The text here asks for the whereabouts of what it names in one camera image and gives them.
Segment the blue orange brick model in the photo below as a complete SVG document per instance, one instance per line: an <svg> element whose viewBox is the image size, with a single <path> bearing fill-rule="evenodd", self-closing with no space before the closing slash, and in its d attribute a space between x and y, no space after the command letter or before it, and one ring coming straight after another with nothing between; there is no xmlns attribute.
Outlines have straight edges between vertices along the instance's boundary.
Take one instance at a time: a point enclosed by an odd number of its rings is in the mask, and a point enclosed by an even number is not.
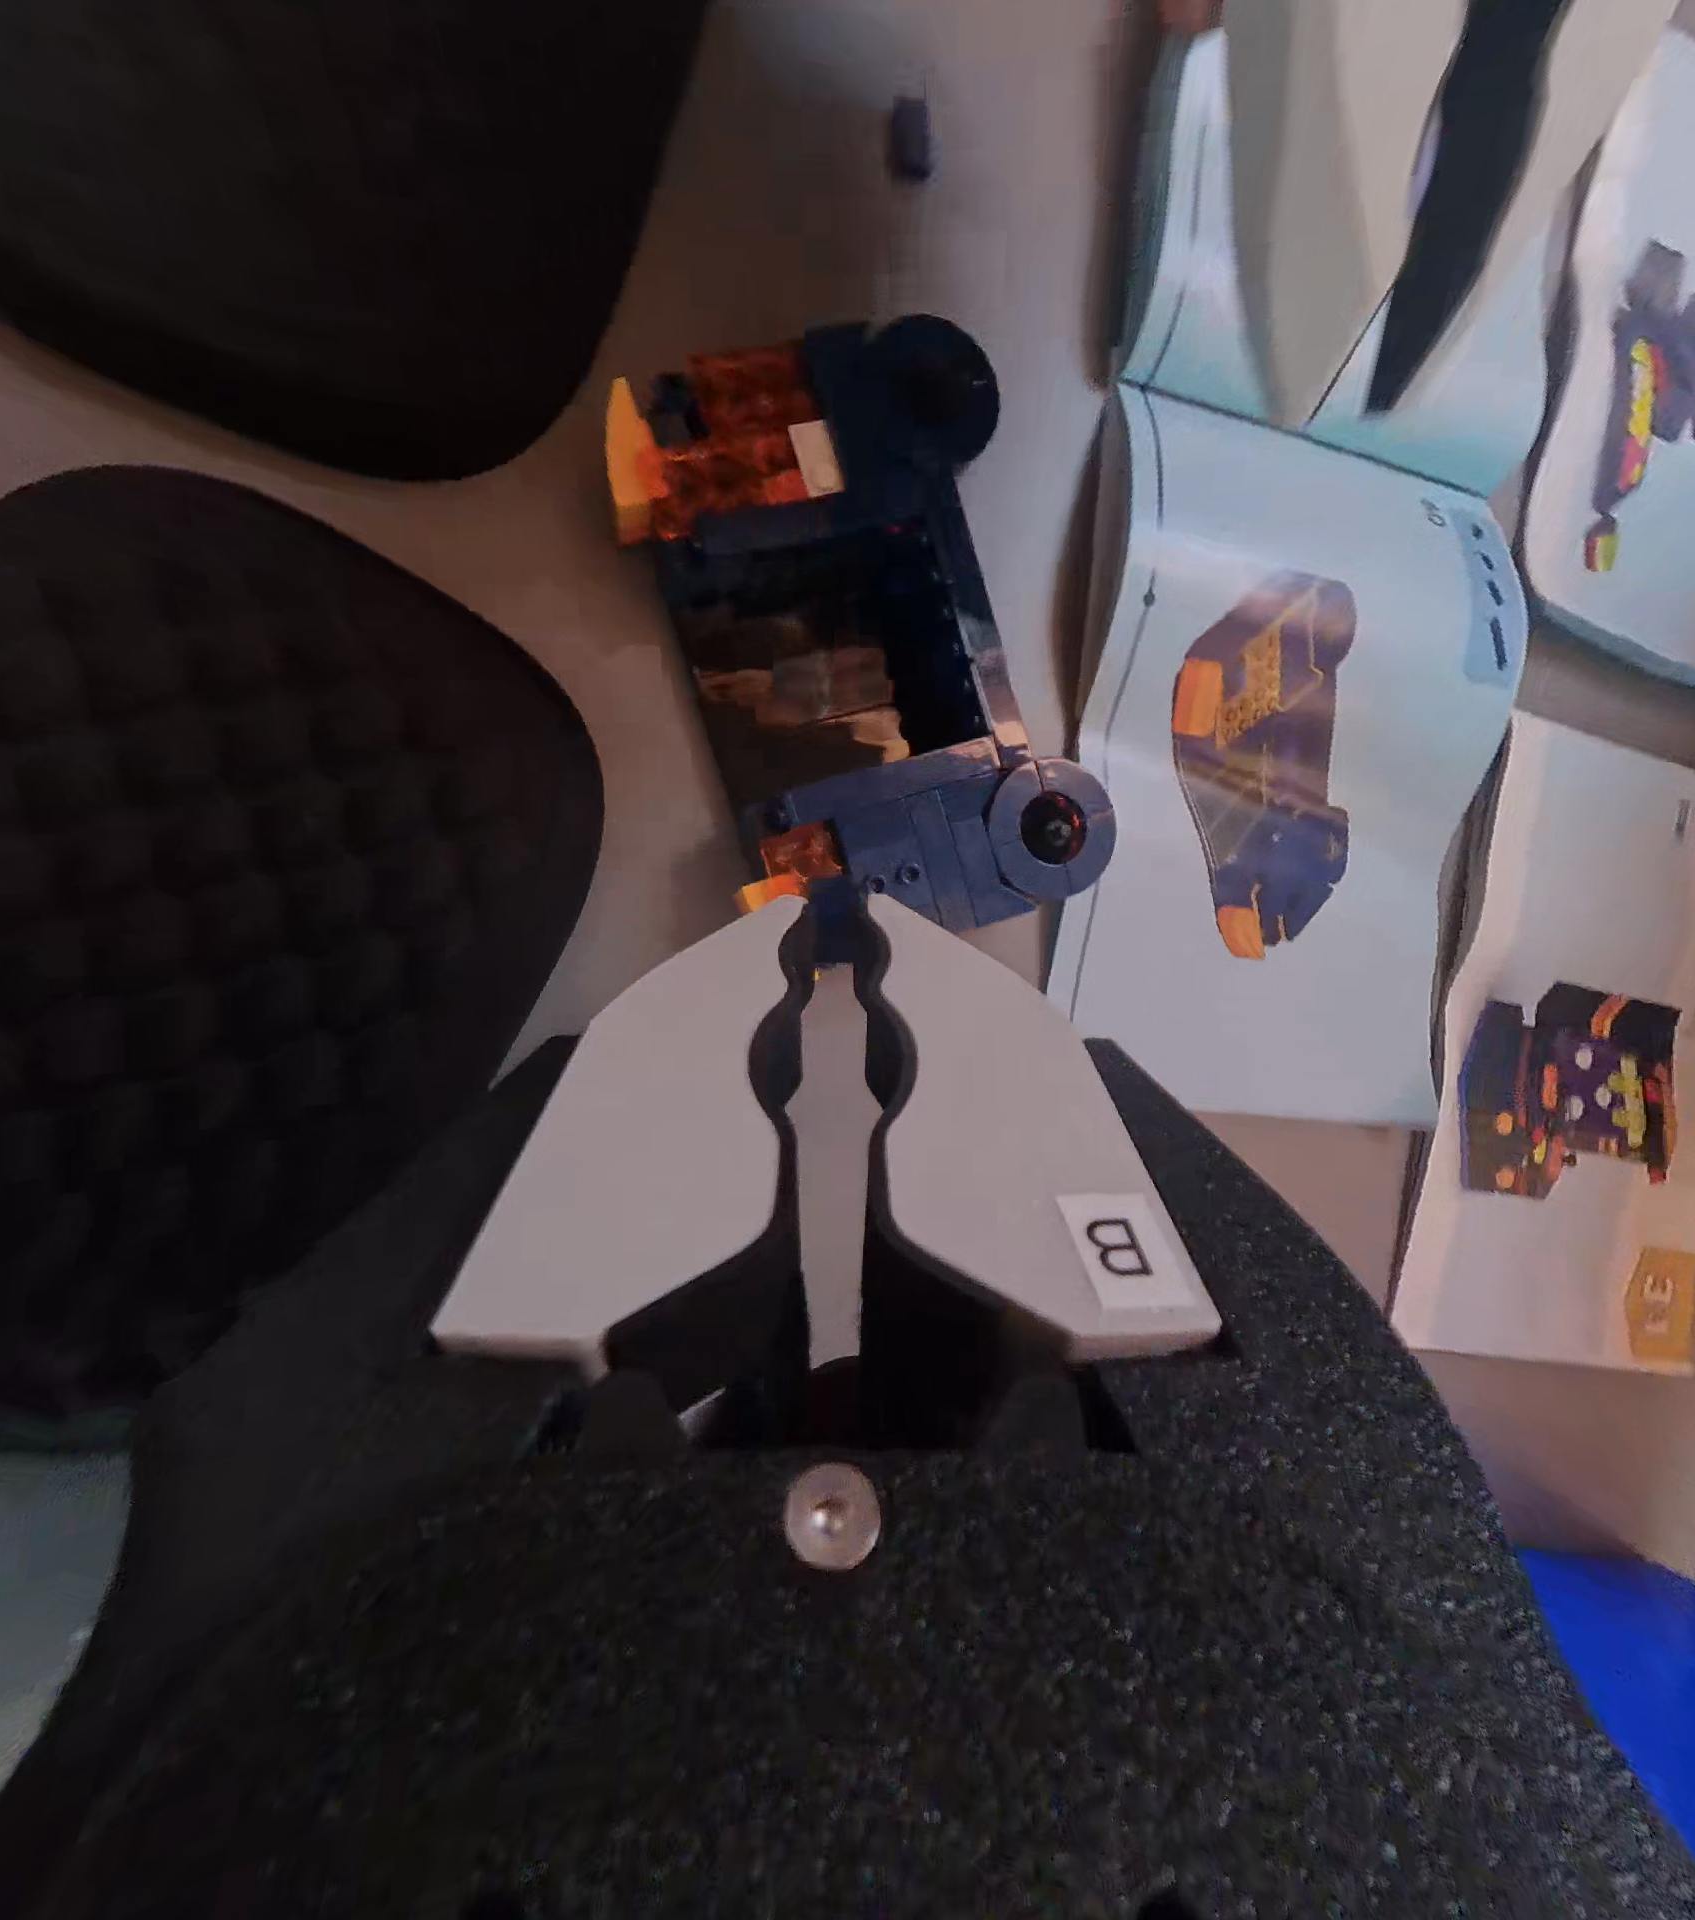
<svg viewBox="0 0 1695 1920"><path fill-rule="evenodd" d="M940 312L612 382L616 540L648 550L743 909L852 884L965 932L1108 872L1113 803L1035 748L959 503L999 417Z"/></svg>

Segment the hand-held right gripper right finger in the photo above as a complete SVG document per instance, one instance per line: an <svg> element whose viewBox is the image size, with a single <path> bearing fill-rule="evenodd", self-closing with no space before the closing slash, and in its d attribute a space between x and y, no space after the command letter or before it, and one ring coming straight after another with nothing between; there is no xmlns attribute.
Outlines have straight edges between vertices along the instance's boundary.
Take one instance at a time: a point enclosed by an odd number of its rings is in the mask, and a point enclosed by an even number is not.
<svg viewBox="0 0 1695 1920"><path fill-rule="evenodd" d="M1215 1352L1224 1311L1078 1023L897 898L862 937L862 1385L878 1420L987 1420L1019 1376Z"/></svg>

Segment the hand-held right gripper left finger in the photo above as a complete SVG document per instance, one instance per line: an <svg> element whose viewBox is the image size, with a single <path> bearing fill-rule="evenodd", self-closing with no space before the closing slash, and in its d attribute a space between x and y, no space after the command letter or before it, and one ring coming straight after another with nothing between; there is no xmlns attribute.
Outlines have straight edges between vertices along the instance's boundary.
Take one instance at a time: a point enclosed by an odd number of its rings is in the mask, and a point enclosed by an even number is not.
<svg viewBox="0 0 1695 1920"><path fill-rule="evenodd" d="M815 912L773 898L609 1001L501 1182L430 1337L648 1373L671 1406L803 1347L795 1151Z"/></svg>

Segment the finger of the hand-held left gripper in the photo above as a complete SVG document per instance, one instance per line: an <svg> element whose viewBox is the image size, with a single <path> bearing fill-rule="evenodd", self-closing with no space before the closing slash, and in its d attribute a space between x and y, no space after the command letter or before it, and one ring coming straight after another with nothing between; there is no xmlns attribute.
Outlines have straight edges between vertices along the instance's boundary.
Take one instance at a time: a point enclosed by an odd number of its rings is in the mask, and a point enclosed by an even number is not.
<svg viewBox="0 0 1695 1920"><path fill-rule="evenodd" d="M1436 144L1385 300L1370 411L1423 394L1535 261L1583 161L1668 24L1668 0L1477 0L1436 92Z"/></svg>
<svg viewBox="0 0 1695 1920"><path fill-rule="evenodd" d="M1238 300L1260 376L1260 409L1308 424L1328 388L1373 345L1364 411L1383 394L1383 334L1407 308L1393 380L1416 382L1477 275L1473 207L1423 195L1416 166L1446 138L1446 83L1466 5L1427 0L1229 0L1225 133L1236 187Z"/></svg>

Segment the black bumpy cushion pad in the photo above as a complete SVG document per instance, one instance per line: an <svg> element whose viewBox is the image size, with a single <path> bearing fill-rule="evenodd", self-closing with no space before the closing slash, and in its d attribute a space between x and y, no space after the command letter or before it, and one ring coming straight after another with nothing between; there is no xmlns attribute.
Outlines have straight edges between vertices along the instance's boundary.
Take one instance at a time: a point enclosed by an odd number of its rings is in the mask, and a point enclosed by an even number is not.
<svg viewBox="0 0 1695 1920"><path fill-rule="evenodd" d="M116 1445L477 1104L600 847L452 592L190 467L0 495L0 1440Z"/></svg>

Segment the instruction booklet purple model cover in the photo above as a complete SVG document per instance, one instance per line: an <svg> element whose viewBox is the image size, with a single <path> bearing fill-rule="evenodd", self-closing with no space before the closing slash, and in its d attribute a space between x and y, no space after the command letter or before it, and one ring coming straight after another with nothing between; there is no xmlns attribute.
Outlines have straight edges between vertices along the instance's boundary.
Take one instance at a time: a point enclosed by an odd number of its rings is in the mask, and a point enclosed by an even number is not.
<svg viewBox="0 0 1695 1920"><path fill-rule="evenodd" d="M1568 354L1522 500L1535 606L1695 689L1695 40L1616 113L1564 275Z"/></svg>

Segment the instruction booklet arcade machine cover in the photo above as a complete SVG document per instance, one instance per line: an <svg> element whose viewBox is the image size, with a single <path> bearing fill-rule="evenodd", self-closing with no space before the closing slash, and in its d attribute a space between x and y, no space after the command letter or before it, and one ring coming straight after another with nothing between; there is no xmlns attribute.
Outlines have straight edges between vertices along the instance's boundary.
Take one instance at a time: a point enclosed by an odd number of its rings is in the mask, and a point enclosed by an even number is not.
<svg viewBox="0 0 1695 1920"><path fill-rule="evenodd" d="M1393 1282L1416 1352L1695 1369L1695 772L1515 716Z"/></svg>

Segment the open instruction booklet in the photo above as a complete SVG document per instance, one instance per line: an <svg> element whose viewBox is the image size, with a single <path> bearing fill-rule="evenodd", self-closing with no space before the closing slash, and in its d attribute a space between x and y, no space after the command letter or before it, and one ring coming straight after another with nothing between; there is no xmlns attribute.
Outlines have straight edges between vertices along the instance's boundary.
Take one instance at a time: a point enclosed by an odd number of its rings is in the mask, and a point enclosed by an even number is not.
<svg viewBox="0 0 1695 1920"><path fill-rule="evenodd" d="M1526 656L1488 500L1542 421L1546 246L1422 401L1364 411L1364 340L1279 424L1218 24L1163 40L1132 187L1078 716L1121 843L1050 995L1197 1112L1423 1128L1441 864Z"/></svg>

